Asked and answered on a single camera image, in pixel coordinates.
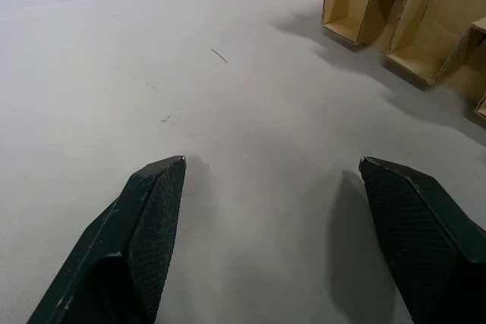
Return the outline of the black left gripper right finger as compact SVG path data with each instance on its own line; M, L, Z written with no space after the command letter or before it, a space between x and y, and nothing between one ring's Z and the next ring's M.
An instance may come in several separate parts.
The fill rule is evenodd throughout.
M415 323L485 321L485 231L437 180L408 166L359 163L380 249Z

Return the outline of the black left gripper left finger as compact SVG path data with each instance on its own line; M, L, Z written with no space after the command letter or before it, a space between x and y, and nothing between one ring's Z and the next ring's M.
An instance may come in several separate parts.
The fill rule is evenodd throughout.
M84 230L30 323L153 323L175 246L187 167L172 156L133 173Z

